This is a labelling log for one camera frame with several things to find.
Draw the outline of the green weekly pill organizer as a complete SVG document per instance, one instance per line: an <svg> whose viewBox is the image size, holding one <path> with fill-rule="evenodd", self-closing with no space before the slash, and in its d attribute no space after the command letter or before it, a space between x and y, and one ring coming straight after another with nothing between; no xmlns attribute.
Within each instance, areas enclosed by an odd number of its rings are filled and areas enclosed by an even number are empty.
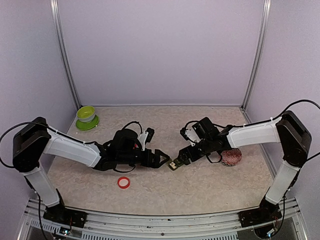
<svg viewBox="0 0 320 240"><path fill-rule="evenodd" d="M175 171L179 167L183 166L184 162L179 158L175 158L175 159L169 161L167 165L168 165L170 170Z"/></svg>

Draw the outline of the orange bottle cap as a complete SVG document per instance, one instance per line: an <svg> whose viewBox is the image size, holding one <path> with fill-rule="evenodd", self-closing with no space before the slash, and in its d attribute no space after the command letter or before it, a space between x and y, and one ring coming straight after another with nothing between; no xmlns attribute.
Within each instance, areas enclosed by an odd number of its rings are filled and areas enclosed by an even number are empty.
<svg viewBox="0 0 320 240"><path fill-rule="evenodd" d="M131 181L128 177L122 176L117 180L117 185L121 189L127 189L131 185Z"/></svg>

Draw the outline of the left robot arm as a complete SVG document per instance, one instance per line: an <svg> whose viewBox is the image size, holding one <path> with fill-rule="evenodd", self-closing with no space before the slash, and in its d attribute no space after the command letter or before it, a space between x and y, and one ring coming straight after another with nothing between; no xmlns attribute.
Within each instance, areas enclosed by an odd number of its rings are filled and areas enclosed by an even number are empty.
<svg viewBox="0 0 320 240"><path fill-rule="evenodd" d="M124 126L116 131L113 139L100 144L71 137L49 126L45 118L37 117L11 127L1 138L18 127L22 129L13 138L12 164L4 161L1 164L22 173L44 205L50 208L50 214L61 223L70 218L70 211L64 207L59 191L40 164L43 154L69 159L101 172L116 171L118 165L158 169L170 160L161 150L146 148L154 135L152 128L136 133Z"/></svg>

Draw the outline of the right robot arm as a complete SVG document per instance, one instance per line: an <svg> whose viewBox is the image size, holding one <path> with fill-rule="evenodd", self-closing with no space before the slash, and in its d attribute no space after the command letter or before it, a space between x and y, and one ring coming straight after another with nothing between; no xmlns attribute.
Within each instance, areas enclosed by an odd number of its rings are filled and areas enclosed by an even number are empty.
<svg viewBox="0 0 320 240"><path fill-rule="evenodd" d="M281 144L283 162L255 212L260 222L268 221L275 214L279 202L295 184L304 164L319 156L318 153L309 156L311 133L288 107L276 117L250 124L220 126L204 117L189 121L188 125L191 127L185 125L180 135L190 145L181 149L177 158L168 164L173 171L203 157L208 158L214 152L221 156L225 151L244 146Z"/></svg>

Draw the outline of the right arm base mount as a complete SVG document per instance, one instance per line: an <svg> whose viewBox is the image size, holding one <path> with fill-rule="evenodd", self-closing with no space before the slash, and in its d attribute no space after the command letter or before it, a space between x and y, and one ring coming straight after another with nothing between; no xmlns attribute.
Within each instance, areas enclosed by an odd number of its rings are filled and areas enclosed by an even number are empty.
<svg viewBox="0 0 320 240"><path fill-rule="evenodd" d="M254 208L240 211L238 216L241 227L245 228L281 219L282 213L279 209L271 212L267 209Z"/></svg>

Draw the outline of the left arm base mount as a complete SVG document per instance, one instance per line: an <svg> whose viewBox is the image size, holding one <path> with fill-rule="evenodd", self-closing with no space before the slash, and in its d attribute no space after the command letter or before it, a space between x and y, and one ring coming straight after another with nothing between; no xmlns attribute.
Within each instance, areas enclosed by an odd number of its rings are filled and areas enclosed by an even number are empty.
<svg viewBox="0 0 320 240"><path fill-rule="evenodd" d="M87 213L69 208L46 208L43 214L45 220L49 220L70 227L84 228Z"/></svg>

